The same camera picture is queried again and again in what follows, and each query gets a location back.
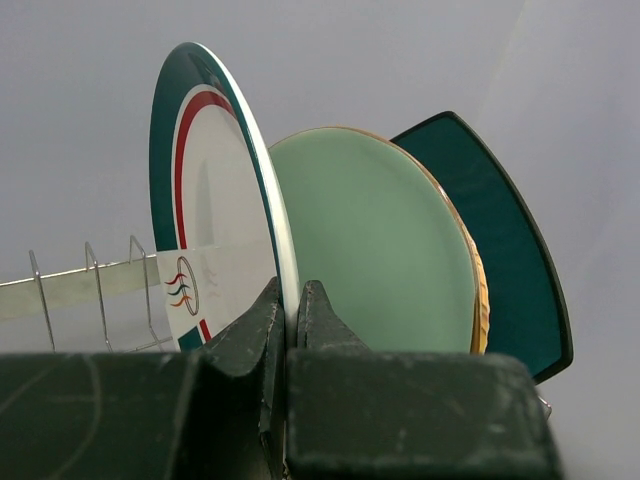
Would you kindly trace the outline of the dark teal square plate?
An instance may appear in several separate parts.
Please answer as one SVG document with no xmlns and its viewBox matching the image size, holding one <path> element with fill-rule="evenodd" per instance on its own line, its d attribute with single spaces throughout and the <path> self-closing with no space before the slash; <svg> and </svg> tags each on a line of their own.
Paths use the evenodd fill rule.
<svg viewBox="0 0 640 480">
<path fill-rule="evenodd" d="M 513 356 L 538 384 L 574 358 L 553 259 L 524 198 L 485 141 L 453 111 L 396 135 L 439 182 L 483 261 L 491 307 L 487 350 Z"/>
</svg>

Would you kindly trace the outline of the white plate teal red rim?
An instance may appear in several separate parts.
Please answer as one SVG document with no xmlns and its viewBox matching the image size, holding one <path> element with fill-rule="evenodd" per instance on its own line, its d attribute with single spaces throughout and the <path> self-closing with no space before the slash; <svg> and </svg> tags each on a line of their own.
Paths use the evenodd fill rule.
<svg viewBox="0 0 640 480">
<path fill-rule="evenodd" d="M 211 340 L 274 282 L 286 343 L 300 283 L 280 185 L 237 82 L 207 47 L 174 48 L 157 80 L 149 135 L 157 265 L 175 346 Z"/>
</svg>

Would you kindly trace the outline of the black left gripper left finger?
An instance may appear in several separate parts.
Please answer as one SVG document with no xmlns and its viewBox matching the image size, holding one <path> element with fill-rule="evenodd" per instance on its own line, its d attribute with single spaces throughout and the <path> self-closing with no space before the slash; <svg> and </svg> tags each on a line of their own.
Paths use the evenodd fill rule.
<svg viewBox="0 0 640 480">
<path fill-rule="evenodd" d="M 205 365 L 226 377 L 245 377 L 260 365 L 272 334 L 276 340 L 284 336 L 284 311 L 276 277 L 243 314 L 199 349 L 199 355 Z"/>
</svg>

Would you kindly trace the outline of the light green floral plate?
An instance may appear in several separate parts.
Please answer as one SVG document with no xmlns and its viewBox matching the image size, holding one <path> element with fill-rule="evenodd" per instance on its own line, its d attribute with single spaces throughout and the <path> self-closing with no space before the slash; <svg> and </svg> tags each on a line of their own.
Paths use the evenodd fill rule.
<svg viewBox="0 0 640 480">
<path fill-rule="evenodd" d="M 371 349 L 478 351 L 479 280 L 434 177 L 369 132 L 323 127 L 270 149 L 302 281 Z"/>
</svg>

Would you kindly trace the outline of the woven bamboo round plate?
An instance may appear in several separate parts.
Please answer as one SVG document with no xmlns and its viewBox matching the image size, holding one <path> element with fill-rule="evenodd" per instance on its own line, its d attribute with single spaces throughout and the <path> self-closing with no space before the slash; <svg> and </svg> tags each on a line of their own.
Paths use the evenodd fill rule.
<svg viewBox="0 0 640 480">
<path fill-rule="evenodd" d="M 489 300 L 476 245 L 435 177 L 406 150 L 327 127 L 314 277 L 365 343 L 385 351 L 483 353 Z"/>
</svg>

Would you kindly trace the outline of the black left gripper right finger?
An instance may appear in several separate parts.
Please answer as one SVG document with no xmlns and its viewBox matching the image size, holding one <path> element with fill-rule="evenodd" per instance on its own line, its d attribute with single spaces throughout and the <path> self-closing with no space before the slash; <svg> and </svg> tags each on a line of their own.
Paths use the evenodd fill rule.
<svg viewBox="0 0 640 480">
<path fill-rule="evenodd" d="M 317 351 L 368 351 L 369 348 L 335 313 L 318 280 L 302 288 L 297 317 L 297 347 Z"/>
</svg>

